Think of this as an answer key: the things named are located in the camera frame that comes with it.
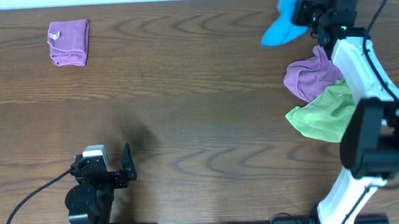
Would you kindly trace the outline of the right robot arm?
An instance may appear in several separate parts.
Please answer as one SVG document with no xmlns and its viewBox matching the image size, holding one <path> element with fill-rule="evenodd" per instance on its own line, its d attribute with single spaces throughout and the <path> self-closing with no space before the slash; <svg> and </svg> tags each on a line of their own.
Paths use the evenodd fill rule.
<svg viewBox="0 0 399 224">
<path fill-rule="evenodd" d="M 291 22 L 317 35 L 350 88 L 355 111 L 340 142 L 342 169 L 317 205 L 317 224 L 355 224 L 378 189 L 399 189 L 399 89 L 378 62 L 358 0 L 297 0 Z"/>
</svg>

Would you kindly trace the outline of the large green cloth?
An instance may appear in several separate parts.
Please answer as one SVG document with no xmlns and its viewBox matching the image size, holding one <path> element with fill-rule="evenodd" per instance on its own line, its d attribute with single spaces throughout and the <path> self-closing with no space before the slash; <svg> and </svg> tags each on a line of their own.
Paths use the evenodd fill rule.
<svg viewBox="0 0 399 224">
<path fill-rule="evenodd" d="M 341 79 L 306 106 L 293 108 L 285 117 L 304 137 L 337 143 L 342 140 L 354 111 L 352 92 Z"/>
</svg>

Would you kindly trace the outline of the crumpled purple cloth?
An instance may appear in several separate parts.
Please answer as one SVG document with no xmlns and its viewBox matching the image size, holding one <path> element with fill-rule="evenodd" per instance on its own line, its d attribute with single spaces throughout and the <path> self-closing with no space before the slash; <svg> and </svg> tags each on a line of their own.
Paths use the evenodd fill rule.
<svg viewBox="0 0 399 224">
<path fill-rule="evenodd" d="M 343 78 L 321 46 L 315 46 L 312 52 L 311 58 L 291 63 L 283 78 L 284 86 L 305 102 L 313 101 L 326 87 Z"/>
</svg>

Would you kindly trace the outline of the folded purple cloth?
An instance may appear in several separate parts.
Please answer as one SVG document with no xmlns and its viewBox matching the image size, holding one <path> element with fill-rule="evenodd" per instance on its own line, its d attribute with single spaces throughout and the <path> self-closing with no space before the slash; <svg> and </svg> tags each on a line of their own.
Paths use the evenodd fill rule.
<svg viewBox="0 0 399 224">
<path fill-rule="evenodd" d="M 89 20 L 53 21 L 47 33 L 54 65 L 84 67 L 89 48 Z"/>
</svg>

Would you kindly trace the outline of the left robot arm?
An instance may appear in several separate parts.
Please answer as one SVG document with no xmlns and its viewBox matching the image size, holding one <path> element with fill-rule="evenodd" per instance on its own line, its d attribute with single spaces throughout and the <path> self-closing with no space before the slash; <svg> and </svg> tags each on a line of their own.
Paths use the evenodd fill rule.
<svg viewBox="0 0 399 224">
<path fill-rule="evenodd" d="M 130 154 L 130 145 L 124 146 L 122 168 L 108 171 L 108 156 L 102 144 L 88 146 L 76 155 L 69 173 L 78 185 L 65 198 L 70 224 L 114 224 L 111 223 L 114 192 L 127 188 L 128 182 L 137 179 L 136 168 Z"/>
</svg>

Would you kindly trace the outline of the blue microfiber cloth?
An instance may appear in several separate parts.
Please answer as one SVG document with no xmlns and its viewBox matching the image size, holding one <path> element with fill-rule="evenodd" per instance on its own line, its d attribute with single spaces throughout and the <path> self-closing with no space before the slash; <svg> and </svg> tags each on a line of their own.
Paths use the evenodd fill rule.
<svg viewBox="0 0 399 224">
<path fill-rule="evenodd" d="M 279 0 L 277 5 L 280 14 L 262 36 L 261 46 L 280 46 L 295 40 L 308 30 L 307 26 L 295 26 L 291 18 L 298 0 Z"/>
</svg>

